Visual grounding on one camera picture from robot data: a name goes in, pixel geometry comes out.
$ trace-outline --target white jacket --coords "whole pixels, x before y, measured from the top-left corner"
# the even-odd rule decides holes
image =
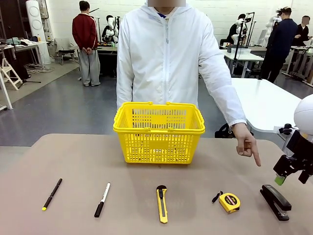
[[[118,107],[129,101],[198,105],[199,72],[227,123],[245,123],[212,22],[204,13],[186,5],[164,19],[145,4],[124,16],[118,43]]]

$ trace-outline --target yellow basket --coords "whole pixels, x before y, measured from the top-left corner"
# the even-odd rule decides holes
[[[127,163],[190,164],[203,117],[193,104],[127,102],[114,118]]]

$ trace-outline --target white wall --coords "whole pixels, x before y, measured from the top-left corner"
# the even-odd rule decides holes
[[[80,0],[46,1],[54,37],[72,38],[72,19],[80,12],[78,4]],[[140,7],[144,2],[145,0],[89,0],[91,9],[100,8],[92,15],[101,17],[101,33],[106,26],[107,15],[123,18],[127,12]],[[251,40],[256,42],[275,10],[285,6],[292,6],[292,18],[297,24],[301,23],[303,15],[312,17],[310,30],[313,35],[313,14],[310,15],[313,0],[187,0],[187,2],[206,13],[212,20],[218,41],[227,37],[239,14],[254,11],[257,23]]]

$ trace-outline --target black stapler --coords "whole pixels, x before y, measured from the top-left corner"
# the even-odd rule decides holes
[[[291,211],[291,204],[272,185],[263,185],[260,190],[266,202],[276,215],[279,221],[288,221],[288,211]]]

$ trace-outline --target black pen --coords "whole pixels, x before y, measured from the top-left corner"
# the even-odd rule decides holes
[[[106,198],[107,198],[107,195],[108,195],[108,192],[109,192],[109,188],[111,186],[111,183],[108,183],[107,184],[107,187],[106,187],[106,190],[103,194],[103,199],[101,200],[101,202],[99,203],[98,207],[97,207],[97,210],[96,210],[96,213],[94,214],[94,217],[95,218],[99,218],[100,214],[101,214],[101,210],[104,206],[104,203],[106,201]]]
[[[50,194],[48,200],[46,201],[46,203],[45,203],[45,205],[44,205],[44,207],[43,207],[43,211],[47,210],[47,208],[48,208],[48,206],[49,206],[49,204],[50,204],[50,202],[51,202],[51,200],[52,200],[54,194],[55,194],[56,191],[58,190],[58,188],[59,188],[61,182],[62,182],[62,178],[59,179],[59,181],[58,181],[56,187],[54,188],[54,190],[53,190],[52,193]]]

